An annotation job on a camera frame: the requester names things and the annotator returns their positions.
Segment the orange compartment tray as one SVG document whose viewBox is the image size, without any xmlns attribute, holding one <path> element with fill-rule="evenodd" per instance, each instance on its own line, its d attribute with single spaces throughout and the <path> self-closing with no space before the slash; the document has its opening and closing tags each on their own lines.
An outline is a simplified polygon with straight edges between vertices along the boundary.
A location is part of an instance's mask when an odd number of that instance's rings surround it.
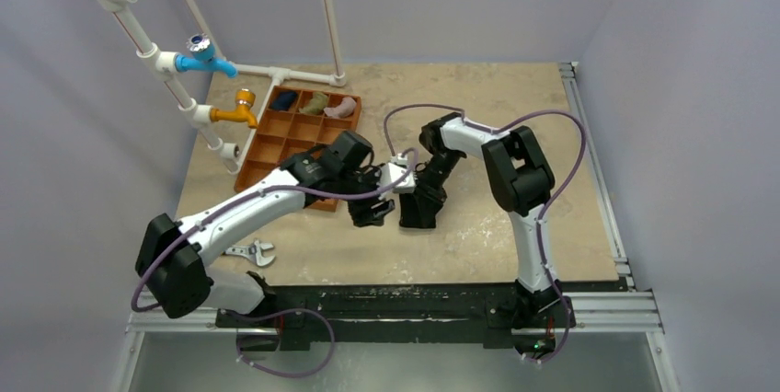
<svg viewBox="0 0 780 392">
<path fill-rule="evenodd" d="M 294 90 L 298 98 L 289 111 L 269 109 L 269 104 L 283 90 Z M 321 115 L 306 115 L 298 112 L 319 90 L 275 86 L 270 91 L 269 101 L 258 117 L 258 128 L 250 136 L 245 159 L 237 174 L 234 190 L 240 192 L 259 183 L 272 169 L 290 156 L 303 153 L 321 144 L 331 144 L 344 131 L 357 129 L 361 115 L 361 98 L 351 94 L 320 91 L 329 96 L 327 106 L 337 105 L 344 97 L 357 100 L 357 108 L 347 119 L 333 119 Z"/>
</svg>

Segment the black underwear white waistband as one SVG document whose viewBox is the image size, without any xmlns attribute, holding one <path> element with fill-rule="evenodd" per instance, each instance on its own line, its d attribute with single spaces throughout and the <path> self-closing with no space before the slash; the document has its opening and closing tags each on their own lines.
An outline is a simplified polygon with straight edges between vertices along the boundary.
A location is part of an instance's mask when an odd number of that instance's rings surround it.
<svg viewBox="0 0 780 392">
<path fill-rule="evenodd" d="M 399 195 L 401 208 L 399 225 L 407 229 L 434 229 L 436 216 L 443 206 L 441 199 L 424 192 Z"/>
</svg>

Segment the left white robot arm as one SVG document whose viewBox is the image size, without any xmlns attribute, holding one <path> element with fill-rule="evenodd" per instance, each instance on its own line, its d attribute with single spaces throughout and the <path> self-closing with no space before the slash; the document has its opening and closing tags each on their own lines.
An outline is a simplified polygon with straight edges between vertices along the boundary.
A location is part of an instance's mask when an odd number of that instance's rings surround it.
<svg viewBox="0 0 780 392">
<path fill-rule="evenodd" d="M 301 211 L 314 202 L 343 200 L 358 227 L 382 225 L 394 209 L 386 195 L 403 182 L 405 170 L 392 162 L 375 165 L 372 145 L 353 131 L 332 144 L 320 144 L 283 160 L 257 184 L 196 214 L 172 219 L 161 213 L 147 225 L 135 262 L 139 286 L 155 302 L 132 310 L 161 308 L 180 318 L 201 306 L 232 309 L 250 326 L 271 321 L 274 302 L 261 278 L 252 274 L 220 275 L 212 264 L 227 249 L 263 226 Z"/>
</svg>

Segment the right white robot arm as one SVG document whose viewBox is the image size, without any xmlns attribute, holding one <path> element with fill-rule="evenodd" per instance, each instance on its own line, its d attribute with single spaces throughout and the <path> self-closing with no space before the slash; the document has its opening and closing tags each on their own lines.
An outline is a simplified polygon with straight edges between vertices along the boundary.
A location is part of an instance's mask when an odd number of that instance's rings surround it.
<svg viewBox="0 0 780 392">
<path fill-rule="evenodd" d="M 492 197 L 512 225 L 518 256 L 516 311 L 527 324 L 541 323 L 559 301 L 558 278 L 547 267 L 545 246 L 540 243 L 545 229 L 537 223 L 551 199 L 555 177 L 532 129 L 522 125 L 492 133 L 454 112 L 424 125 L 419 142 L 430 160 L 416 168 L 416 188 L 399 196 L 399 225 L 435 228 L 447 200 L 446 179 L 461 159 L 482 160 Z"/>
</svg>

